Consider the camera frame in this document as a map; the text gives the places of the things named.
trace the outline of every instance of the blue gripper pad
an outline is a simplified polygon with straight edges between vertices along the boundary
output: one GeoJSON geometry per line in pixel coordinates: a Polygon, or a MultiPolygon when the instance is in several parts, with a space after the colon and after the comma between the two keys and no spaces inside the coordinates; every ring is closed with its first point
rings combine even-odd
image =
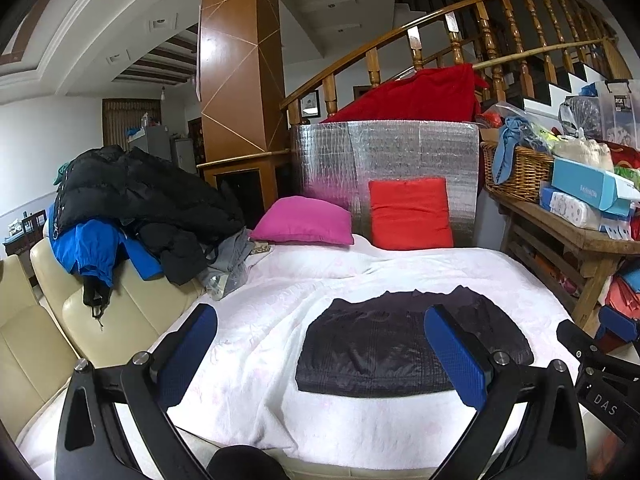
{"type": "Polygon", "coordinates": [[[158,374],[156,401],[162,409],[180,404],[217,331],[216,310],[206,305],[158,374]]]}
{"type": "Polygon", "coordinates": [[[486,401],[486,375],[436,308],[428,308],[424,314],[424,335],[460,400],[480,410],[486,401]]]}
{"type": "Polygon", "coordinates": [[[638,339],[638,324],[635,320],[620,314],[617,310],[605,305],[598,314],[600,326],[610,330],[622,341],[631,343],[638,339]]]}

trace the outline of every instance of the red cushion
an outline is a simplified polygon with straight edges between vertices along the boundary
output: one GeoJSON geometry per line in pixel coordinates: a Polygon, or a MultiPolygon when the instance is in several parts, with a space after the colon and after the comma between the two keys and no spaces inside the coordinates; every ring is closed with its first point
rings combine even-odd
{"type": "Polygon", "coordinates": [[[453,247],[444,178],[372,180],[373,244],[389,251],[453,247]]]}
{"type": "Polygon", "coordinates": [[[473,121],[480,113],[475,87],[486,87],[470,64],[425,68],[408,79],[370,90],[323,123],[342,121],[473,121]]]}

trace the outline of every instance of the wicker basket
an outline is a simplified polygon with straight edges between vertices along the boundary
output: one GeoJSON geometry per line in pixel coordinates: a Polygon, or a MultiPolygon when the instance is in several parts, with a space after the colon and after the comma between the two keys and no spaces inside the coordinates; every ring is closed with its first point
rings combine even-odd
{"type": "Polygon", "coordinates": [[[498,145],[494,142],[482,142],[480,146],[484,152],[484,186],[488,191],[525,202],[539,202],[540,182],[551,181],[554,167],[552,156],[517,146],[511,175],[506,182],[496,185],[491,168],[498,145]]]}

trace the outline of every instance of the curtain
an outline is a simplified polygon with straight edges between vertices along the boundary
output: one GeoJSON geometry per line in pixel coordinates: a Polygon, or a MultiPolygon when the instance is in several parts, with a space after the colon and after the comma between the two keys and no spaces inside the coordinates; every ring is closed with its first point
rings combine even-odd
{"type": "Polygon", "coordinates": [[[158,123],[162,122],[159,99],[103,99],[102,140],[104,145],[119,144],[128,152],[127,130],[139,128],[145,112],[158,123]]]}

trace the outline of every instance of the light blue cardboard box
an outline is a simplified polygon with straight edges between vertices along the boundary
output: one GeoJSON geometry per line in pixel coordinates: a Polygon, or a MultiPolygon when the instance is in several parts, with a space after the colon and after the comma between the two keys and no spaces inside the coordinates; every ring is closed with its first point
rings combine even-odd
{"type": "Polygon", "coordinates": [[[616,216],[628,216],[631,203],[640,201],[640,192],[630,180],[566,158],[556,157],[551,184],[616,216]]]}

